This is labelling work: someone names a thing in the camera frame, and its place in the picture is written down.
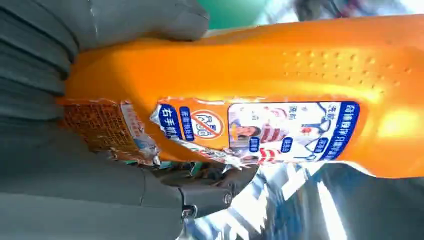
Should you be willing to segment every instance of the sticker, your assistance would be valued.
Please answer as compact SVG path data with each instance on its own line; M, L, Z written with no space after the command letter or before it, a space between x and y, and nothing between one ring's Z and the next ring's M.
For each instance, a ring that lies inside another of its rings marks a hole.
M259 162L334 160L353 134L355 102L236 103L228 108L229 147ZM259 138L259 152L250 139Z
M159 109L159 120L167 138L171 139L178 137L179 139L183 139L177 111L173 106L169 104L162 104Z
M221 136L224 124L221 118L209 110L198 110L191 114L194 134L201 139L216 139Z
M243 166L335 160L348 144L360 112L359 104L354 101L266 100L208 102L195 98L167 98L159 101L158 111L150 119L160 124L167 136L165 124L180 121L185 139L181 133L174 134L183 140L180 144L184 142L182 145L187 146L187 142L191 142L208 150L225 152L220 157L214 151L208 154L213 153L212 159L219 162L224 159L226 163L234 163L235 156L239 166ZM165 109L171 112L178 109L179 115L167 112L169 119L166 120L161 117ZM194 152L208 155L204 151Z
M116 160L160 164L152 138L133 105L109 100L66 100L60 125L79 134L93 152L109 152Z
M193 132L190 108L186 106L180 107L179 115L181 117L182 130L184 132L185 140L193 142L195 140L195 133Z

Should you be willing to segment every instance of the blurry background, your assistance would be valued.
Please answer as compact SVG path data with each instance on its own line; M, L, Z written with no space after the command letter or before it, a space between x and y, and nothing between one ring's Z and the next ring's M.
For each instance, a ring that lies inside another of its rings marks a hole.
M424 13L422 0L199 2L210 12L210 29ZM422 178L377 179L319 162L263 166L229 209L187 220L180 239L423 239L422 203Z

